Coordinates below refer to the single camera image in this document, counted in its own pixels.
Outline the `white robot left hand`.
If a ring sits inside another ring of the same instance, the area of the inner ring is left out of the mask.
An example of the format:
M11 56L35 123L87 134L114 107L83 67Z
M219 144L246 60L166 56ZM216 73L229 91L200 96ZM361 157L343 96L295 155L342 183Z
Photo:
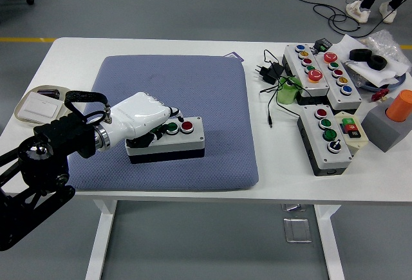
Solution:
M137 148L152 145L164 135L163 124L171 117L183 122L183 115L175 107L165 106L144 92L119 102L111 108L111 121L101 122L101 149L109 149L117 143L134 141Z

